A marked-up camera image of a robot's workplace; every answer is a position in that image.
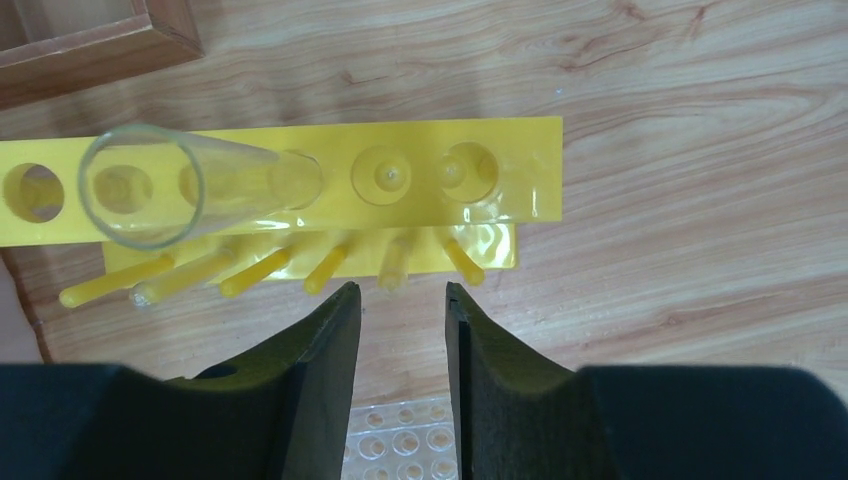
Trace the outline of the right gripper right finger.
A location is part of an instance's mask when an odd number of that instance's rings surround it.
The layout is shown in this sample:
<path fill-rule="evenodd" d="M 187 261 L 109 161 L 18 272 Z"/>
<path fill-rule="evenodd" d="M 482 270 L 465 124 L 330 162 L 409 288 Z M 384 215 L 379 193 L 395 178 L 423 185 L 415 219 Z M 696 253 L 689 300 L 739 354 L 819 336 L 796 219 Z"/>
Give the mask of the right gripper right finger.
<path fill-rule="evenodd" d="M 445 293 L 462 479 L 843 479 L 847 408 L 795 368 L 571 371 Z"/>

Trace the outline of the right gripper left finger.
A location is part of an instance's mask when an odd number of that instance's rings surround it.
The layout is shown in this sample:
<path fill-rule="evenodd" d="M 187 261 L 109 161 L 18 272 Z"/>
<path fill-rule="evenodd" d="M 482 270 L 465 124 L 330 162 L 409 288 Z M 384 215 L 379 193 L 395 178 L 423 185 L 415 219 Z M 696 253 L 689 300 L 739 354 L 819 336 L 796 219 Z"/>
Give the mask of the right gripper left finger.
<path fill-rule="evenodd" d="M 361 290 L 192 378 L 119 364 L 1 369 L 5 479 L 336 479 Z"/>

